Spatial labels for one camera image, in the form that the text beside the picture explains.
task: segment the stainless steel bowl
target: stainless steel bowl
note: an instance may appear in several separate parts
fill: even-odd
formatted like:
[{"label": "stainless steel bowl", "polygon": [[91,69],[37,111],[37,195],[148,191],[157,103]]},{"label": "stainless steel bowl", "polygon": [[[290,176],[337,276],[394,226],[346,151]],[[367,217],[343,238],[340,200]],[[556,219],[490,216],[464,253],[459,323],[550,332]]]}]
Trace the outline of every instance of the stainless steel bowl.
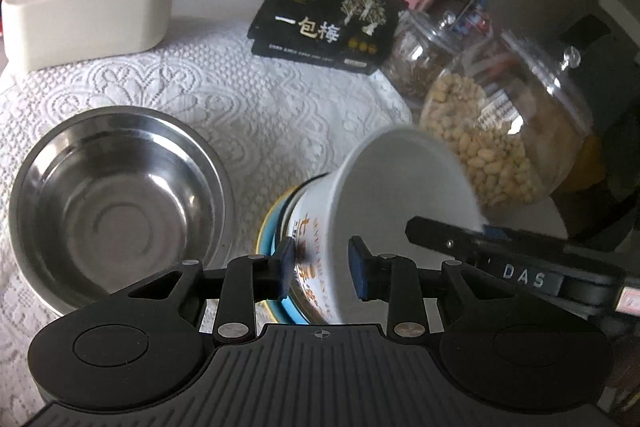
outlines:
[{"label": "stainless steel bowl", "polygon": [[218,156],[139,107],[90,110],[47,133],[18,172],[9,219],[18,266],[60,314],[181,259],[221,267],[234,234]]}]

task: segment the beige container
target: beige container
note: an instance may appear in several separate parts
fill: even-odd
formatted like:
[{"label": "beige container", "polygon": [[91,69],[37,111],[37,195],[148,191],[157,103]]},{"label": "beige container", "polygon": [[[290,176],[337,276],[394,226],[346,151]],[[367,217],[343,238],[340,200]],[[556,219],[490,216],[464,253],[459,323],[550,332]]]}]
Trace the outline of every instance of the beige container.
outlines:
[{"label": "beige container", "polygon": [[148,50],[164,38],[172,0],[2,0],[14,71]]}]

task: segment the label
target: label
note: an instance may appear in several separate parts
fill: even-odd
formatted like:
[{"label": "label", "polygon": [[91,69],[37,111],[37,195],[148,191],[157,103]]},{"label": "label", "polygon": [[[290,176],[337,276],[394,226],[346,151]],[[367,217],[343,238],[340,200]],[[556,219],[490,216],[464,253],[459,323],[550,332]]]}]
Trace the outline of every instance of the label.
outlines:
[{"label": "label", "polygon": [[552,296],[558,295],[564,280],[564,275],[544,271],[536,266],[513,263],[495,256],[482,261],[479,268],[498,279]]},{"label": "label", "polygon": [[406,8],[404,0],[265,0],[248,36],[256,55],[373,73]]},{"label": "label", "polygon": [[625,286],[620,294],[620,299],[618,299],[616,311],[640,316],[640,290]]}]

